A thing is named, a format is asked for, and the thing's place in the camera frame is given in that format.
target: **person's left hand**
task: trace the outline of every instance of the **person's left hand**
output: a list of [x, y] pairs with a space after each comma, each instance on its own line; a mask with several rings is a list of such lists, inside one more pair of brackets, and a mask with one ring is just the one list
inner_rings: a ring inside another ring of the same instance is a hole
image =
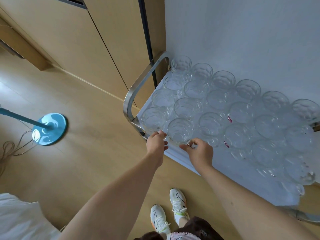
[[169, 148], [167, 146], [168, 142], [164, 141], [166, 136], [167, 134], [160, 130], [159, 132], [154, 132], [146, 141], [147, 154], [152, 158], [159, 159], [160, 165], [163, 161], [163, 152]]

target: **person's left arm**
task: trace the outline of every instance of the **person's left arm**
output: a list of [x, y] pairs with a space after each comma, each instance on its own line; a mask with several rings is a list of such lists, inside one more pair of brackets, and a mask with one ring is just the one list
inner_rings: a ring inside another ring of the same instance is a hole
[[133, 168], [96, 193], [75, 215], [59, 240], [127, 239], [157, 168], [163, 162], [166, 133], [153, 133], [147, 154]]

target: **red label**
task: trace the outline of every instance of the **red label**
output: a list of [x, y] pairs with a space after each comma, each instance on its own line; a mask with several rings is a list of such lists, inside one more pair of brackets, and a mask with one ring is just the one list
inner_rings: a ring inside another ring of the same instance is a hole
[[226, 143], [226, 141], [223, 142], [227, 148], [229, 148], [229, 145]]

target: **floor lamp base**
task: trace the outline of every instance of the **floor lamp base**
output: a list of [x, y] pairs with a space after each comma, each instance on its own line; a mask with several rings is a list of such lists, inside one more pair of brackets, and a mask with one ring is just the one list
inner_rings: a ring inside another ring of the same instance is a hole
[[50, 125], [52, 129], [44, 129], [34, 126], [32, 129], [32, 139], [42, 146], [49, 146], [59, 141], [67, 132], [67, 118], [60, 113], [48, 113], [38, 120], [38, 122]]

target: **dark brown pants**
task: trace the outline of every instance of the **dark brown pants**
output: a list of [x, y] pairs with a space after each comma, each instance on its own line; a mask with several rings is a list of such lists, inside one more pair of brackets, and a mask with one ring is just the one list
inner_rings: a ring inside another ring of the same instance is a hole
[[[189, 232], [201, 240], [224, 240], [204, 219], [194, 216], [184, 227], [178, 228], [173, 232]], [[148, 232], [135, 240], [163, 240], [162, 236], [156, 232]]]

